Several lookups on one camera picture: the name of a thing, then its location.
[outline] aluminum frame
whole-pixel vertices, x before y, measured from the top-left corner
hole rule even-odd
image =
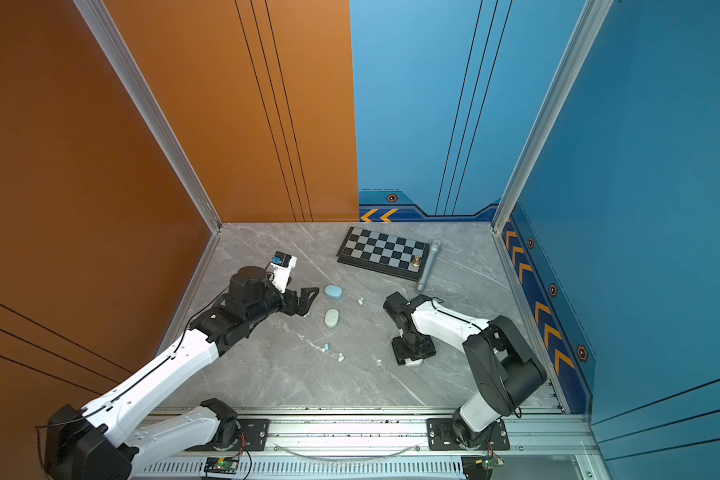
[[[186,413],[191,408],[156,408],[143,426]],[[267,446],[252,452],[255,458],[289,457],[292,452],[310,457],[442,456],[456,455],[429,449],[428,418],[451,418],[453,409],[384,408],[281,411],[239,410],[240,418],[268,418]],[[522,418],[504,418],[512,448],[501,456],[598,456],[586,418],[537,412],[524,408]],[[487,452],[475,451],[475,454]],[[214,456],[214,452],[181,452],[174,457]]]
[[[490,235],[494,239],[494,245],[501,258],[501,265],[504,268],[504,273],[507,274],[507,280],[509,281],[510,290],[512,290],[512,296],[514,302],[518,304],[518,310],[520,312],[520,318],[525,325],[525,331],[528,334],[526,337],[529,340],[530,348],[533,349],[536,357],[544,364],[544,368],[547,370],[547,379],[552,382],[552,387],[555,390],[555,395],[560,400],[560,406],[563,407],[563,413],[570,412],[568,407],[568,401],[563,393],[563,387],[560,385],[560,379],[557,378],[552,361],[547,354],[547,348],[544,346],[541,336],[537,334],[536,320],[534,319],[534,313],[530,311],[528,302],[525,299],[525,293],[523,293],[523,287],[520,284],[518,276],[514,272],[512,267],[512,259],[509,257],[509,253],[504,248],[504,242],[501,239],[500,232],[491,232]]]
[[[220,239],[220,231],[211,233],[211,237],[208,239],[206,248],[202,251],[202,255],[200,256],[200,261],[198,261],[197,266],[195,266],[195,271],[192,273],[190,282],[184,290],[181,301],[179,302],[176,311],[173,313],[173,317],[168,324],[168,328],[163,334],[163,340],[160,342],[160,346],[157,348],[155,354],[159,354],[168,348],[168,345],[170,345],[173,340],[179,338],[179,335],[184,330],[186,318],[190,312],[190,306],[192,305],[192,299],[195,297],[195,293],[197,293],[197,289],[200,287],[202,276],[205,274],[206,269],[211,262],[211,257],[213,256],[213,252],[216,251],[216,245],[219,244]]]
[[[217,232],[221,228],[221,218],[197,177],[197,173],[192,168],[190,160],[186,157],[176,134],[173,133],[163,110],[160,109],[133,55],[130,54],[128,46],[117,30],[114,20],[106,10],[106,6],[102,0],[74,0],[74,3],[128,91],[131,100],[134,101],[146,125],[152,131],[152,135],[176,172],[176,176],[181,180],[202,219],[212,232]]]
[[[500,231],[504,227],[515,203],[520,198],[520,192],[523,191],[530,171],[536,165],[541,149],[544,148],[544,143],[557,120],[557,115],[560,114],[560,110],[568,98],[568,93],[576,82],[581,65],[584,64],[612,3],[613,0],[587,0],[584,4],[574,33],[570,36],[536,121],[534,121],[534,126],[528,133],[528,139],[520,152],[514,170],[512,170],[507,188],[501,196],[492,222],[494,231]]]

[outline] ventilation grille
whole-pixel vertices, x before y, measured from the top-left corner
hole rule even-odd
[[[145,473],[202,473],[202,467],[206,464],[205,457],[198,457],[197,460],[167,460],[164,462],[153,463],[144,468],[141,474]]]
[[[205,457],[197,460],[168,458],[154,463],[136,477],[202,477]],[[247,458],[240,461],[236,475],[212,474],[210,478],[242,478],[249,470]],[[249,480],[270,478],[464,478],[460,457],[427,456],[425,458],[396,458],[381,462],[320,462],[300,458],[258,459],[254,457]]]
[[[248,462],[240,465],[239,472],[248,472]],[[461,474],[461,462],[451,458],[437,461],[426,460],[390,460],[388,462],[310,462],[306,460],[265,460],[254,461],[249,478],[283,478],[294,476],[324,478],[363,478],[383,475],[389,477],[440,477],[448,474]]]

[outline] black stripe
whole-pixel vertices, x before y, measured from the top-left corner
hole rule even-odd
[[[448,153],[445,155],[445,166],[443,167],[443,178],[440,180],[440,191],[438,192],[438,202],[434,206],[434,214],[438,214],[440,208],[440,197],[443,193],[443,183],[445,183],[445,172],[448,171],[448,157],[451,156],[451,145],[454,142],[454,133],[456,133],[456,120],[458,120],[458,111],[461,108],[461,97],[464,95],[464,86],[467,83],[467,72],[469,72],[469,61],[472,58],[472,48],[474,47],[474,37],[478,34],[478,24],[480,23],[480,12],[483,9],[483,0],[480,0],[480,8],[478,8],[478,19],[474,22],[474,33],[472,34],[472,43],[469,45],[469,56],[467,56],[467,67],[464,69],[464,80],[461,81],[461,93],[458,96],[458,105],[456,106],[456,117],[454,118],[454,127],[451,130],[451,141],[448,142]]]
[[[485,85],[485,94],[483,94],[483,103],[480,106],[480,113],[478,114],[478,122],[474,126],[474,132],[472,133],[472,142],[469,145],[469,152],[467,152],[467,159],[464,161],[464,170],[461,171],[461,180],[458,183],[458,191],[456,192],[456,199],[454,200],[454,208],[451,210],[451,215],[456,211],[456,202],[458,202],[458,195],[461,193],[461,184],[464,182],[464,174],[467,173],[467,165],[469,164],[469,156],[472,154],[472,145],[474,145],[474,138],[478,134],[478,127],[480,126],[480,117],[483,114],[483,107],[485,106],[485,98],[488,96],[488,87],[490,86],[490,80],[494,76],[494,68],[496,68],[496,59],[499,57],[499,49],[501,48],[501,40],[504,38],[504,30],[507,29],[507,20],[509,20],[509,12],[512,11],[512,2],[510,0],[509,8],[507,9],[507,17],[504,19],[504,27],[501,29],[501,36],[499,37],[499,45],[496,47],[496,55],[494,56],[494,64],[490,67],[490,75],[488,76],[488,84]]]
[[[488,50],[488,41],[490,40],[490,32],[494,28],[494,19],[496,18],[496,9],[499,6],[498,0],[496,0],[496,5],[494,5],[494,14],[490,17],[490,25],[488,26],[488,36],[485,38],[485,46],[483,47],[483,56],[480,59],[480,68],[478,69],[478,78],[474,81],[474,90],[472,90],[472,99],[469,101],[469,110],[467,110],[467,122],[464,124],[464,132],[461,134],[461,143],[458,147],[458,154],[456,155],[456,165],[454,165],[454,172],[453,175],[451,175],[451,187],[448,188],[448,196],[445,199],[445,207],[443,209],[443,215],[445,215],[445,212],[448,210],[448,202],[451,199],[451,191],[454,187],[454,179],[456,178],[456,170],[458,169],[458,159],[461,157],[461,149],[464,146],[464,137],[467,136],[467,128],[469,127],[469,118],[472,115],[472,104],[474,103],[474,94],[478,91],[478,84],[480,83],[480,72],[483,71],[483,61],[485,60],[485,53]]]
[[[649,430],[655,430],[656,428],[662,428],[662,427],[674,425],[674,424],[676,424],[676,423],[685,422],[685,421],[687,421],[687,420],[693,420],[694,418],[706,417],[706,416],[708,416],[708,415],[713,415],[713,414],[715,414],[715,413],[720,413],[720,408],[718,408],[717,410],[712,410],[711,412],[700,413],[699,415],[694,415],[694,416],[692,416],[692,417],[683,418],[683,419],[681,419],[681,420],[675,420],[675,421],[673,421],[673,422],[667,422],[667,423],[664,423],[664,424],[662,424],[662,425],[657,425],[657,426],[655,426],[655,427],[643,428],[642,430],[638,430],[637,432],[625,433],[624,435],[619,435],[619,436],[617,436],[617,437],[608,438],[607,440],[599,440],[597,443],[600,444],[600,443],[604,443],[604,442],[610,442],[611,440],[617,440],[618,438],[624,438],[624,437],[628,437],[628,436],[630,436],[630,435],[637,435],[638,433],[648,432]]]
[[[277,42],[275,41],[275,30],[272,28],[272,18],[269,16],[269,4],[264,0],[266,6],[266,16],[269,20],[269,29],[272,31],[272,43],[275,45],[275,56],[277,57],[277,67],[280,71],[280,80],[282,81],[282,92],[286,95],[286,108],[288,109],[288,117],[291,120],[291,131],[293,132],[293,143],[296,144],[296,157],[298,158],[298,167],[302,171],[302,182],[304,182],[304,194],[307,197],[307,208],[309,209],[309,218],[315,221],[315,217],[312,216],[312,204],[309,202],[309,190],[307,189],[307,178],[304,176],[304,166],[302,165],[302,155],[298,151],[298,140],[296,139],[296,129],[293,127],[293,115],[291,114],[291,105],[288,102],[288,91],[286,90],[286,80],[282,76],[282,66],[280,65],[280,54],[277,51]]]
[[[106,362],[111,363],[112,365],[116,366],[117,368],[123,369],[123,370],[125,370],[125,371],[128,372],[128,373],[133,373],[131,370],[128,370],[128,369],[125,368],[124,366],[120,366],[120,365],[116,364],[115,362],[113,362],[112,360],[109,360],[109,359],[107,359],[107,358],[99,355],[98,353],[94,352],[93,350],[90,350],[90,349],[85,348],[84,346],[82,346],[81,344],[77,343],[76,341],[70,340],[70,339],[68,339],[66,336],[61,335],[60,333],[57,333],[57,332],[49,329],[49,328],[46,327],[45,325],[41,325],[41,324],[39,324],[38,322],[35,322],[34,320],[32,320],[31,318],[29,318],[28,316],[22,315],[21,313],[17,312],[16,310],[13,310],[13,309],[10,308],[9,306],[3,305],[2,303],[0,303],[0,306],[3,307],[4,309],[6,309],[7,311],[15,314],[15,315],[19,315],[19,316],[20,316],[21,318],[23,318],[24,320],[26,320],[26,321],[28,321],[28,322],[30,322],[30,323],[33,323],[33,324],[35,324],[35,325],[37,325],[39,328],[41,328],[41,329],[43,329],[43,330],[46,330],[46,331],[48,331],[48,332],[51,332],[51,333],[53,333],[54,335],[56,335],[57,337],[59,337],[59,338],[61,338],[61,339],[67,340],[67,341],[68,341],[69,343],[71,343],[72,345],[78,346],[79,348],[85,350],[86,352],[91,353],[91,354],[93,354],[93,355],[96,355],[96,356],[99,357],[100,359],[105,360]]]
[[[693,447],[693,446],[697,446],[697,445],[704,445],[705,443],[714,443],[714,442],[720,442],[720,438],[713,438],[712,440],[701,440],[700,442],[686,443],[685,445],[678,445],[678,446],[674,446],[674,447],[657,448],[656,450],[650,450],[648,452],[640,452],[640,453],[633,453],[630,455],[622,455],[620,457],[605,458],[604,460],[606,462],[610,462],[611,460],[620,460],[622,458],[648,455],[649,453],[666,452],[667,450],[674,450],[675,448]]]
[[[72,363],[73,365],[77,365],[79,368],[81,368],[81,369],[83,369],[83,370],[87,370],[88,372],[91,372],[91,373],[93,373],[93,374],[95,374],[95,375],[98,375],[98,376],[100,376],[101,378],[110,380],[111,382],[120,383],[120,382],[118,382],[117,380],[111,379],[111,378],[109,378],[109,377],[106,376],[106,375],[102,375],[102,374],[100,374],[100,373],[98,373],[98,372],[96,372],[96,371],[94,371],[94,370],[89,369],[89,368],[86,367],[86,366],[82,366],[81,364],[79,364],[79,363],[77,363],[77,362],[75,362],[75,361],[73,361],[73,360],[69,360],[69,359],[67,359],[66,357],[63,357],[63,356],[59,355],[58,353],[54,353],[54,352],[52,352],[52,351],[50,351],[50,350],[48,350],[48,349],[45,349],[45,348],[37,345],[36,343],[32,343],[32,342],[30,342],[29,340],[25,340],[25,339],[21,338],[21,337],[18,336],[18,335],[14,335],[13,333],[11,333],[11,332],[9,332],[9,331],[7,331],[7,330],[3,330],[3,329],[0,328],[0,332],[5,333],[6,335],[12,336],[12,337],[15,338],[16,340],[21,340],[21,341],[24,342],[24,343],[28,343],[28,344],[32,345],[33,347],[35,347],[35,348],[37,348],[37,349],[40,349],[40,350],[43,350],[44,352],[49,353],[49,354],[51,354],[51,355],[53,355],[53,356],[56,356],[56,357],[58,357],[58,358],[60,358],[60,359],[62,359],[62,360],[66,360],[67,362]]]
[[[256,73],[256,66],[253,63],[253,55],[251,54],[251,46],[248,44],[248,35],[246,35],[246,28],[242,25],[242,15],[240,15],[240,6],[237,5],[235,0],[235,8],[237,9],[237,17],[240,19],[240,28],[242,29],[242,37],[246,40],[246,47],[248,48],[248,56],[251,59],[251,68],[253,68],[253,76],[256,77],[256,84],[259,86],[259,96],[262,98],[262,107],[264,107],[264,115],[266,116],[266,122],[269,125],[269,134],[272,136],[272,144],[275,146],[275,154],[277,155],[277,162],[280,164],[280,173],[282,174],[282,182],[286,186],[286,193],[288,194],[288,202],[291,205],[291,213],[293,214],[293,221],[296,219],[296,210],[293,209],[293,201],[291,201],[291,192],[288,190],[288,182],[286,181],[286,172],[282,168],[282,160],[280,160],[280,152],[277,149],[277,142],[275,142],[275,132],[272,130],[272,123],[269,121],[269,113],[266,111],[266,104],[264,103],[264,93],[262,93],[262,86],[259,83],[259,75]]]
[[[710,386],[711,384],[713,384],[713,383],[718,383],[718,382],[720,382],[720,378],[719,378],[719,379],[716,379],[716,380],[711,380],[710,382],[707,382],[707,383],[702,383],[701,385],[695,386],[695,387],[693,387],[693,388],[691,388],[691,389],[683,390],[682,392],[675,393],[674,395],[670,395],[670,396],[667,396],[667,397],[664,397],[664,398],[660,398],[660,399],[658,399],[658,400],[655,400],[654,402],[647,403],[647,404],[645,404],[645,405],[643,405],[643,406],[639,406],[639,407],[636,407],[636,408],[632,408],[631,410],[627,410],[626,412],[622,412],[622,413],[620,413],[620,414],[618,414],[618,415],[614,415],[614,416],[612,416],[612,417],[608,417],[608,418],[605,418],[605,419],[603,419],[603,420],[598,420],[597,422],[593,423],[592,425],[595,426],[595,425],[597,425],[598,423],[603,423],[603,422],[607,422],[608,420],[613,420],[614,418],[621,417],[622,415],[626,415],[627,413],[635,412],[635,411],[637,411],[637,410],[640,410],[641,408],[646,408],[646,407],[655,405],[655,404],[657,404],[657,403],[663,402],[664,400],[669,400],[670,398],[675,398],[676,396],[681,396],[681,395],[684,395],[684,394],[686,394],[686,393],[688,393],[688,392],[692,392],[693,390],[702,389],[702,388],[704,388],[704,387],[706,387],[706,386]]]
[[[280,107],[277,104],[277,95],[275,95],[275,84],[272,82],[272,74],[269,73],[269,62],[266,60],[266,52],[264,51],[264,41],[262,40],[262,33],[259,30],[259,21],[256,19],[256,9],[253,7],[253,0],[251,2],[251,11],[253,12],[253,23],[256,24],[256,33],[259,34],[259,44],[262,47],[262,56],[264,57],[264,66],[266,67],[266,74],[269,77],[269,88],[272,90],[272,100],[275,102],[275,111],[277,112],[277,120],[280,122],[280,132],[282,133],[282,142],[286,145],[286,155],[288,156],[288,164],[291,166],[291,176],[293,177],[293,187],[296,188],[296,198],[298,199],[298,208],[302,211],[302,219],[306,220],[304,215],[304,206],[302,205],[302,196],[298,192],[298,183],[296,182],[296,174],[293,172],[293,162],[291,161],[291,152],[288,149],[288,140],[286,139],[286,130],[282,126],[282,116],[280,115]]]
[[[34,371],[36,371],[36,372],[38,372],[38,373],[42,373],[43,375],[47,375],[47,376],[49,376],[50,378],[57,379],[57,380],[61,380],[62,382],[65,382],[65,383],[69,383],[70,385],[74,385],[74,386],[79,387],[79,388],[81,388],[81,389],[83,389],[83,390],[87,390],[88,392],[95,393],[95,394],[97,394],[97,395],[99,395],[99,396],[100,396],[100,395],[103,395],[103,393],[99,393],[99,392],[97,392],[97,391],[95,391],[95,390],[91,390],[91,389],[89,389],[89,388],[87,388],[87,387],[84,387],[84,386],[82,386],[82,385],[77,385],[77,383],[75,383],[75,382],[70,382],[69,380],[62,379],[62,378],[59,377],[59,376],[53,375],[53,374],[48,373],[48,372],[44,372],[44,371],[42,371],[42,370],[38,370],[38,369],[36,369],[36,368],[34,368],[34,367],[32,367],[32,366],[26,365],[26,364],[24,364],[24,363],[22,363],[22,362],[17,362],[16,360],[12,360],[12,359],[9,359],[9,358],[6,357],[6,356],[2,356],[1,354],[0,354],[0,358],[3,359],[3,360],[8,360],[8,361],[11,362],[11,363],[15,363],[16,365],[21,365],[21,366],[23,366],[23,367],[27,367],[29,370],[34,370]]]

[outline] orange chevron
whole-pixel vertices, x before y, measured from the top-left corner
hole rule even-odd
[[[558,332],[557,330],[555,330],[554,328],[552,328],[549,325],[544,325],[544,346],[546,346],[547,349],[550,348],[550,333],[552,335],[555,335],[560,340],[563,339],[563,337],[560,336],[560,332]]]
[[[547,308],[546,305],[536,302],[536,324],[537,325],[539,324],[539,310],[542,312],[547,312],[550,315],[552,315],[552,312],[550,312],[549,308]]]
[[[518,254],[525,254],[525,250],[521,249],[518,246],[513,246],[512,247],[512,265],[515,264],[515,260],[516,260]]]
[[[563,354],[559,350],[554,351],[554,372],[557,373],[557,375],[560,374],[560,360],[563,360],[568,364],[568,366],[572,369],[575,369],[573,361],[569,359],[565,354]]]
[[[378,212],[378,208],[372,208],[372,209],[368,210],[368,212],[365,215],[361,216],[360,220],[364,220],[370,224],[371,222],[373,222],[373,220],[369,220],[368,217],[371,215],[374,215],[376,212]]]
[[[520,273],[519,273],[518,276],[520,277],[520,284],[521,284],[521,285],[523,284],[523,270],[528,270],[529,272],[533,272],[533,271],[534,271],[532,268],[530,268],[530,265],[527,265],[527,264],[524,264],[523,262],[520,262]]]
[[[384,220],[384,221],[387,222],[388,224],[392,223],[392,220],[389,219],[389,216],[392,215],[392,214],[393,214],[394,212],[396,212],[396,211],[398,211],[398,209],[397,209],[397,208],[393,208],[392,210],[390,210],[390,211],[387,212],[386,214],[382,215],[382,220]]]
[[[514,236],[515,238],[518,237],[518,235],[515,232],[507,232],[507,251],[509,251],[509,237]]]

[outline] blue wall panel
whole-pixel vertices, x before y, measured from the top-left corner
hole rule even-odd
[[[350,5],[358,186],[433,214],[480,1]]]
[[[720,480],[720,442],[606,462],[614,480]]]
[[[426,215],[494,203],[584,0],[350,5],[361,196],[402,191]]]
[[[720,378],[720,2],[614,2],[520,204],[596,356],[596,438],[720,408],[712,384],[639,414]],[[636,434],[609,466],[656,478],[701,447],[637,454],[716,435],[720,413]]]
[[[473,214],[486,195],[504,194],[583,6],[584,0],[512,3],[469,162],[465,155],[459,161],[454,193],[462,176],[463,183],[449,214]]]

